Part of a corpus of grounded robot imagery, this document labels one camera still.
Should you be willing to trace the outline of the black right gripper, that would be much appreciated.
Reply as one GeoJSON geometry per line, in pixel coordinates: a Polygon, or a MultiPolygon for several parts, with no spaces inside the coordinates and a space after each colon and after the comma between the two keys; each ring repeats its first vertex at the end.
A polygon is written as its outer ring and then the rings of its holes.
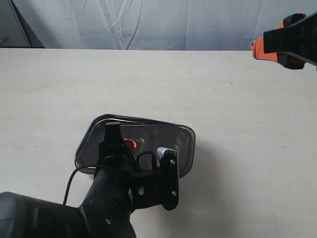
{"type": "Polygon", "coordinates": [[[317,14],[295,13],[283,19],[283,27],[265,31],[252,41],[256,60],[278,62],[287,69],[317,65],[317,14]]]}

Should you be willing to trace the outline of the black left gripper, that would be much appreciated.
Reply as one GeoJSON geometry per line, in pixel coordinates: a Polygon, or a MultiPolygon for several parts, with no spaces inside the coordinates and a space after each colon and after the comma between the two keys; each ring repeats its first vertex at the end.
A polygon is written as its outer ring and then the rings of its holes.
{"type": "Polygon", "coordinates": [[[94,184],[109,187],[141,188],[144,186],[140,166],[133,154],[138,147],[133,139],[123,138],[119,122],[107,122],[104,138],[99,143],[99,157],[94,174],[94,184]]]}

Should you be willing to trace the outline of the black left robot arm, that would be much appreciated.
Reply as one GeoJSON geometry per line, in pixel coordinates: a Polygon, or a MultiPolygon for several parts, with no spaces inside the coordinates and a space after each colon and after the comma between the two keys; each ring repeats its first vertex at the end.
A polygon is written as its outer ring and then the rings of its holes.
{"type": "Polygon", "coordinates": [[[134,238],[132,178],[123,171],[132,154],[120,124],[105,126],[94,180],[82,204],[70,207],[13,192],[0,194],[2,238],[134,238]]]}

